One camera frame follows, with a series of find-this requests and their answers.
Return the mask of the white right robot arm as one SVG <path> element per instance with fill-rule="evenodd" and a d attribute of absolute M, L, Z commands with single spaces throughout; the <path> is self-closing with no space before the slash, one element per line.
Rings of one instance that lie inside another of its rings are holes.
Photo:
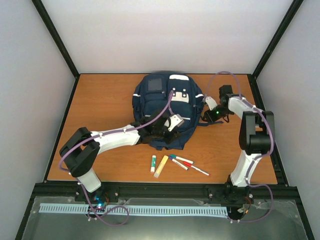
<path fill-rule="evenodd" d="M 208 124 L 217 123 L 220 119 L 228 123 L 229 115 L 236 115 L 241 120 L 238 137 L 241 153 L 225 182 L 222 196 L 230 204 L 245 202 L 249 198 L 251 178 L 258 163 L 274 150 L 274 114 L 257 108 L 242 94 L 233 93 L 231 85 L 219 88 L 219 103 L 207 95 L 202 101 L 208 110 L 201 119 Z"/>

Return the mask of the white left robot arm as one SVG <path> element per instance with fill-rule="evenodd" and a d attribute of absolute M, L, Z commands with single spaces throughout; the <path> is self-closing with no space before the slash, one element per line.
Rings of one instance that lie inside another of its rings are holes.
<path fill-rule="evenodd" d="M 170 144 L 180 136 L 178 128 L 184 124 L 179 114 L 163 113 L 161 116 L 142 117 L 122 128 L 107 131 L 89 131 L 79 128 L 60 149 L 61 162 L 78 183 L 86 189 L 86 195 L 92 201 L 103 198 L 104 188 L 93 169 L 97 156 L 108 150 L 149 144 L 153 140 L 161 140 Z"/>

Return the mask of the navy blue backpack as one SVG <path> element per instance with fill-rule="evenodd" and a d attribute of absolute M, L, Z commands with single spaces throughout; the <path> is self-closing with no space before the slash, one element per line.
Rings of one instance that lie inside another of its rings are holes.
<path fill-rule="evenodd" d="M 154 137 L 148 144 L 161 151 L 183 150 L 185 144 L 192 137 L 196 127 L 207 127 L 221 124 L 222 121 L 200 123 L 201 113 L 204 109 L 202 90 L 188 75 L 173 71 L 158 71 L 146 75 L 135 88 L 132 96 L 133 116 L 136 121 L 143 118 L 157 116 L 168 103 L 169 93 L 173 91 L 170 106 L 162 115 L 162 118 L 170 113 L 179 114 L 184 120 L 177 128 L 177 134 L 171 140 Z"/>

